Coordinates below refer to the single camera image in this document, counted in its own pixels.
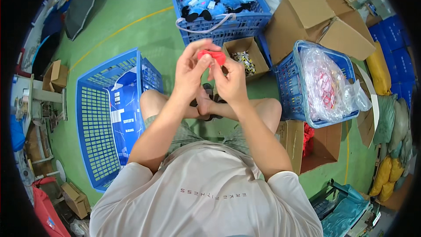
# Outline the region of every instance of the hand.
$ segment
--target hand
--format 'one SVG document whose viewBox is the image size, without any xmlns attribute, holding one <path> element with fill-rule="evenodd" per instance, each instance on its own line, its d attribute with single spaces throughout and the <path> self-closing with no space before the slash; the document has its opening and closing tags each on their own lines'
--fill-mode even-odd
<svg viewBox="0 0 421 237">
<path fill-rule="evenodd" d="M 228 71 L 227 76 L 224 75 L 217 63 L 213 63 L 211 67 L 218 94 L 231 107 L 248 103 L 244 65 L 227 57 L 224 67 Z"/>
<path fill-rule="evenodd" d="M 210 55 L 203 55 L 200 61 L 197 60 L 197 53 L 201 50 L 220 51 L 221 47 L 212 43 L 212 39 L 201 39 L 190 43 L 177 61 L 176 82 L 171 96 L 180 97 L 190 103 L 202 82 L 202 74 L 212 63 Z"/>
</svg>

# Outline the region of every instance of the white t-shirt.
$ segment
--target white t-shirt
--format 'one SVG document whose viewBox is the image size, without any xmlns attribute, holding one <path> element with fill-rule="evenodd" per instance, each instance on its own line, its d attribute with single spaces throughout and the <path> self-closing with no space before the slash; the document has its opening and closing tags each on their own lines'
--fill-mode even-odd
<svg viewBox="0 0 421 237">
<path fill-rule="evenodd" d="M 91 213 L 94 236 L 323 236 L 298 176 L 266 183 L 253 160 L 222 144 L 174 151 L 152 175 L 124 167 Z"/>
</svg>

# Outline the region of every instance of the foot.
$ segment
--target foot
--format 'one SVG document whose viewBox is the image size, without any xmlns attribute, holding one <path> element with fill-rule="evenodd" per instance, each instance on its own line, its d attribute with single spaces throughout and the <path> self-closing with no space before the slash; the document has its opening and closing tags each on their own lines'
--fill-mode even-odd
<svg viewBox="0 0 421 237">
<path fill-rule="evenodd" d="M 200 91 L 196 96 L 197 101 L 197 110 L 200 115 L 209 115 L 209 107 L 212 103 L 215 103 L 209 98 L 209 95 L 206 93 L 206 90 L 201 86 Z"/>
</svg>

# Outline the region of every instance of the yellow sack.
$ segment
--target yellow sack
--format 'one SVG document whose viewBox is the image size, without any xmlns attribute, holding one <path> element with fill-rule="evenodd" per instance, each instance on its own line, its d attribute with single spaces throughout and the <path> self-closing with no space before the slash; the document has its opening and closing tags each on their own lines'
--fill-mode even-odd
<svg viewBox="0 0 421 237">
<path fill-rule="evenodd" d="M 387 182 L 386 184 L 384 184 L 382 187 L 382 192 L 380 192 L 380 197 L 378 198 L 378 200 L 382 202 L 387 201 L 387 199 L 390 198 L 390 196 L 392 196 L 393 188 L 394 188 L 394 182 Z"/>
<path fill-rule="evenodd" d="M 400 163 L 399 158 L 393 158 L 389 181 L 396 182 L 402 176 L 403 170 L 404 168 L 402 167 L 402 164 Z"/>
<path fill-rule="evenodd" d="M 373 78 L 374 89 L 378 95 L 391 95 L 392 81 L 382 47 L 378 41 L 374 42 L 374 45 L 376 46 L 376 51 L 366 59 L 368 70 Z"/>
<path fill-rule="evenodd" d="M 374 181 L 373 187 L 370 191 L 370 196 L 377 196 L 380 193 L 382 186 L 389 181 L 391 169 L 392 160 L 390 159 L 390 156 L 386 156 L 386 158 L 380 163 L 376 180 Z"/>
</svg>

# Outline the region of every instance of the gray shorts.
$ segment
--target gray shorts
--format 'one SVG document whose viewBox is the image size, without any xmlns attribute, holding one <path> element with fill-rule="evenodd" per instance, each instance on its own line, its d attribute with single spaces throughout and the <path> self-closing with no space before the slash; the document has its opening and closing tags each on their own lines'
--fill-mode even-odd
<svg viewBox="0 0 421 237">
<path fill-rule="evenodd" d="M 151 116 L 145 120 L 145 127 L 148 128 L 150 124 L 155 120 L 157 115 Z M 205 141 L 203 138 L 195 134 L 186 123 L 186 121 L 182 120 L 180 126 L 177 129 L 176 134 L 174 135 L 174 139 L 171 142 L 170 148 L 168 149 L 168 154 L 171 154 L 176 149 L 180 147 L 197 142 L 197 141 Z M 228 136 L 225 137 L 222 144 L 229 146 L 232 149 L 238 150 L 246 155 L 250 156 L 250 150 L 248 145 L 245 141 L 243 135 L 243 129 L 241 126 L 237 126 L 234 131 L 231 132 Z"/>
</svg>

